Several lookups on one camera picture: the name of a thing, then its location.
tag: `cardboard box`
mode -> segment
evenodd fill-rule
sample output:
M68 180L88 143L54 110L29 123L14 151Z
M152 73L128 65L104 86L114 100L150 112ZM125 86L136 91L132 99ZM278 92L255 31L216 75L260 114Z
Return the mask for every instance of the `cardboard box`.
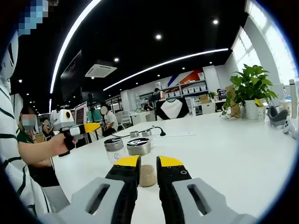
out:
M235 89L233 87L234 87L234 85L227 86L227 87L225 87L225 90L226 90L227 94L228 94L228 92L231 92L231 94L232 94L232 99L229 102L229 105L231 108L230 115L234 116L236 118L239 118L240 117L240 105L236 104L233 100L235 98Z
M209 103L209 98L207 97L206 94L199 96L199 98L200 98L200 102L201 102L202 104L207 104L207 103Z

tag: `potted plant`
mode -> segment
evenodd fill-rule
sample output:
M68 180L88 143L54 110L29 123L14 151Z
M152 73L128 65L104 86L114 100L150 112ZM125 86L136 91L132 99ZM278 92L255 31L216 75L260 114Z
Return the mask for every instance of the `potted plant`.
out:
M211 99L214 99L214 97L217 95L217 93L211 91L211 92L208 93L208 95L209 95L209 97L210 97Z
M269 104L272 98L277 98L276 94L268 86L272 82L267 79L266 70L262 66L254 65L252 67L244 64L243 73L236 71L237 76L232 76L230 81L233 83L235 96L231 92L227 93L227 100L223 107L228 109L233 100L236 104L244 106L246 117L248 119L257 119L257 106L254 99L265 99Z

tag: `green leaves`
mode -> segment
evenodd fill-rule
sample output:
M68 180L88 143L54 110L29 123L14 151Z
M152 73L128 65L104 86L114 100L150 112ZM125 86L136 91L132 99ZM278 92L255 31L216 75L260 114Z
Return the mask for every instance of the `green leaves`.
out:
M259 78L253 78L253 77L251 77L250 79L251 79L253 85L255 85L258 81L260 81Z
M230 78L230 81L231 81L234 85L236 85L236 86L241 85L242 80L243 80L243 77L238 77L238 76L232 76L232 77Z
M266 78L262 80L262 83L266 85L273 85L272 82Z
M267 89L267 93L268 93L271 97L273 97L273 98L277 98L277 95L275 94L275 92L273 92L273 91Z
M277 98L276 94L268 89L272 82L267 79L262 66L253 65L252 67L244 64L243 73L236 71L237 76L232 76L230 81L234 84L235 96L232 97L231 92L227 93L227 101L224 108L230 107L233 100L236 104L244 105L246 100L261 99L266 101Z

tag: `face mask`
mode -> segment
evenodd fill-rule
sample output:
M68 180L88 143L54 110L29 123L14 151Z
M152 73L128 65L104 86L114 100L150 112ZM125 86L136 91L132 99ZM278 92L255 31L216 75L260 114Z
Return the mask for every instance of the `face mask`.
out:
M23 124L23 127L25 128L25 130L29 132L29 131L33 130L33 128L36 124L36 121L35 120L23 119L22 124Z

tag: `white flower pot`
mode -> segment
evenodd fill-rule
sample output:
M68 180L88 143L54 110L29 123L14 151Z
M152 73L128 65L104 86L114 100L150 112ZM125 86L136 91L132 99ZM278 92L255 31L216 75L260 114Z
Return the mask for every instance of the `white flower pot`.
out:
M257 119L257 106L254 100L246 100L245 101L245 109L246 109L246 117L250 120Z

